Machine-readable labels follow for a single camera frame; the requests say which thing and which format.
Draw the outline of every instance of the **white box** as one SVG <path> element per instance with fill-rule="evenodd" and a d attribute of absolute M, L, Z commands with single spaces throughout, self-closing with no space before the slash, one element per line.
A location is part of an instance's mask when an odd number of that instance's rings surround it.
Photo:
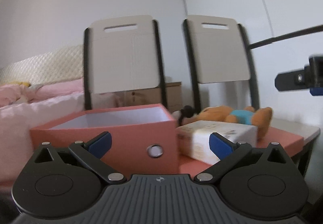
<path fill-rule="evenodd" d="M 196 121 L 177 128 L 180 153 L 193 159 L 213 165 L 219 158 L 209 147 L 209 137 L 217 132 L 233 143 L 245 141 L 255 147 L 257 143 L 256 126 L 217 122 Z"/>

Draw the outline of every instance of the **cream tufted headboard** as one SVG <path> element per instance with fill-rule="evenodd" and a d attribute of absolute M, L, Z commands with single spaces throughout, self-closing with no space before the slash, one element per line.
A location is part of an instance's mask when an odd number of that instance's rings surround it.
<path fill-rule="evenodd" d="M 83 77 L 83 45 L 33 56 L 0 69 L 0 85 L 12 81 L 54 84 Z"/>

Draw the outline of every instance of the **silver screw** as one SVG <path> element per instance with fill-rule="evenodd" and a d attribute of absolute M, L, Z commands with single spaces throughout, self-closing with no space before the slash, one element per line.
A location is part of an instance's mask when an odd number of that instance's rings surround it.
<path fill-rule="evenodd" d="M 163 154 L 163 148 L 160 145 L 154 144 L 147 148 L 148 155 L 153 158 L 158 158 Z"/>
<path fill-rule="evenodd" d="M 199 181 L 210 181 L 213 176 L 209 173 L 200 173 L 196 176 Z"/>
<path fill-rule="evenodd" d="M 121 173 L 111 173 L 108 175 L 108 179 L 110 181 L 120 181 L 124 178 L 124 176 Z"/>

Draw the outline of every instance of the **stuffed animal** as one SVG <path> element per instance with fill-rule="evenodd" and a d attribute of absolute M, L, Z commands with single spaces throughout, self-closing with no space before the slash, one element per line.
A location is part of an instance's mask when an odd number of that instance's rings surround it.
<path fill-rule="evenodd" d="M 270 107 L 260 108 L 257 111 L 252 106 L 244 110 L 234 110 L 229 106 L 207 107 L 194 118 L 195 121 L 221 121 L 239 123 L 258 127 L 258 139 L 263 138 L 269 128 L 273 110 Z"/>

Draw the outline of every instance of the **brown teddy bear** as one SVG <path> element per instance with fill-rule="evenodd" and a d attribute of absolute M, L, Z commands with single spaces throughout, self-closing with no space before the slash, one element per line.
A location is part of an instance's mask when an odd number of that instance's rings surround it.
<path fill-rule="evenodd" d="M 234 110 L 229 106 L 207 107 L 194 120 L 221 121 L 239 123 L 258 127 L 258 139 L 263 138 L 269 128 L 273 110 L 270 107 L 260 108 L 257 111 L 252 106 L 244 110 Z"/>

